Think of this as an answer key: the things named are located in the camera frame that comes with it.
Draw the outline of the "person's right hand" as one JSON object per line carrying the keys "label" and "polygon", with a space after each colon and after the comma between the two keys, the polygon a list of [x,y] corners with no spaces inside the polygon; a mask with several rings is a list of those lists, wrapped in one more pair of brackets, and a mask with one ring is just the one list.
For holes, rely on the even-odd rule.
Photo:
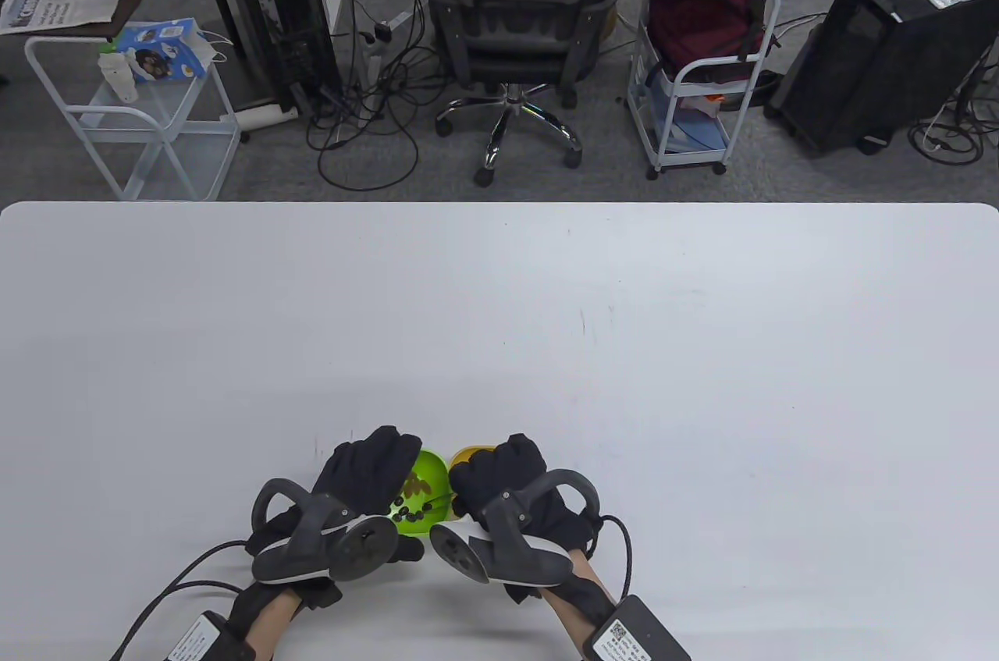
{"label": "person's right hand", "polygon": [[603,606],[575,562],[599,529],[599,500],[588,479],[550,471],[534,441],[514,434],[450,471],[459,519],[431,529],[443,561],[482,584],[503,584],[515,602],[554,593]]}

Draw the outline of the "person's left hand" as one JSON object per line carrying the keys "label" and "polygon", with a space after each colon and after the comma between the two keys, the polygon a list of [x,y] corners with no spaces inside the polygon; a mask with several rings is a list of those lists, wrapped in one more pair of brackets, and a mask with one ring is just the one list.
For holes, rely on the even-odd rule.
{"label": "person's left hand", "polygon": [[340,599],[340,583],[420,561],[424,544],[389,517],[420,451],[417,436],[384,425],[340,443],[311,489],[268,480],[254,500],[246,544],[253,581],[236,597],[229,622],[249,625],[286,590],[307,608],[327,608]]}

